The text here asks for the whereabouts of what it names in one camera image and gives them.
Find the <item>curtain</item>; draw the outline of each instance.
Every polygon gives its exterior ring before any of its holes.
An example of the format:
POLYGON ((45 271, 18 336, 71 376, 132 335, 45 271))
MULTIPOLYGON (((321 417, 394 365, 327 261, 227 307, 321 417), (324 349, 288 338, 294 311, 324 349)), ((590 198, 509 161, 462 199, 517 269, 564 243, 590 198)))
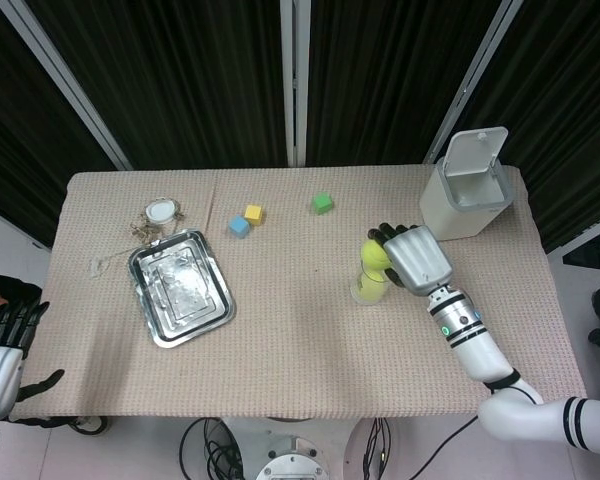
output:
POLYGON ((455 130, 498 125, 547 251, 600 220, 600 1, 524 2, 455 130))
POLYGON ((0 215, 51 246, 71 177, 112 168, 0 12, 0 215))
POLYGON ((135 168, 287 165, 279 2, 28 5, 135 168))
POLYGON ((499 5, 312 2, 307 164, 421 163, 499 5))

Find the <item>table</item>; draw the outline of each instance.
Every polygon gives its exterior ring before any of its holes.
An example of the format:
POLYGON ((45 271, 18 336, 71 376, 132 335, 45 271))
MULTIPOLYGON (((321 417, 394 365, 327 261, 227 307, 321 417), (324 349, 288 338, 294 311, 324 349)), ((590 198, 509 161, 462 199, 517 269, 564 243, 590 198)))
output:
MULTIPOLYGON (((376 417, 474 412, 470 381, 426 312, 397 287, 355 304, 349 283, 369 228, 422 221, 424 165, 81 173, 68 187, 23 383, 64 368, 19 416, 376 417), (310 211, 318 192, 335 208, 310 211), (130 223, 157 197, 178 200, 213 248, 234 296, 229 324, 162 349, 127 271, 129 252, 90 278, 93 258, 138 246, 130 223), (228 221, 249 203, 266 219, 240 240, 228 221)), ((517 169, 515 201, 480 235, 444 242, 505 355, 544 396, 585 394, 517 169)))

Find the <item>metal tray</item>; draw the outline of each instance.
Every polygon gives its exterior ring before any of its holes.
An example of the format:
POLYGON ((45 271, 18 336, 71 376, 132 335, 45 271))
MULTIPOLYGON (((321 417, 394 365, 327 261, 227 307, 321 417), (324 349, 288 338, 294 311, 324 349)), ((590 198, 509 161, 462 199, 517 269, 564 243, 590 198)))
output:
POLYGON ((231 320, 235 307, 206 240, 183 230, 129 257, 153 341, 171 348, 231 320))

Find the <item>trash bin lid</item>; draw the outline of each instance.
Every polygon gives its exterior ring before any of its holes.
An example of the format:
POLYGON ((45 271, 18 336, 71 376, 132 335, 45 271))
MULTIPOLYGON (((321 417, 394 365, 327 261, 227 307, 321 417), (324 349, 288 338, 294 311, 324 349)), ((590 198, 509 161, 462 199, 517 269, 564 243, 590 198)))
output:
POLYGON ((442 169, 447 177, 486 172, 498 158, 509 131, 504 127, 458 132, 449 142, 442 169))

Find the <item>textured fabric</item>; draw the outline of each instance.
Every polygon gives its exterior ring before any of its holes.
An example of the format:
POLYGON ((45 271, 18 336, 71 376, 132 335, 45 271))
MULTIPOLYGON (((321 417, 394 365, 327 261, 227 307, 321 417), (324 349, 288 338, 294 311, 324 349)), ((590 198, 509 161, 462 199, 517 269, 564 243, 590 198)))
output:
POLYGON ((137 170, 280 167, 280 4, 28 0, 137 170))
POLYGON ((456 131, 504 125, 547 251, 600 220, 600 2, 524 2, 456 131))
MULTIPOLYGON (((518 170, 516 200, 480 235, 445 242, 503 352, 547 400, 584 395, 555 287, 518 170)), ((431 167, 80 174, 69 186, 24 383, 64 368, 18 405, 39 415, 406 416, 473 412, 488 395, 467 378, 426 311, 392 287, 373 307, 349 283, 370 227, 421 222, 431 167), (335 207, 318 216, 311 198, 335 207), (151 340, 126 253, 103 276, 89 260, 134 246, 128 225, 157 196, 181 202, 215 252, 236 317, 175 349, 151 340), (227 231, 247 204, 266 217, 227 231)))
POLYGON ((422 163, 499 5, 312 2, 307 165, 422 163))
POLYGON ((0 215, 51 246, 69 179, 113 165, 0 11, 0 215))

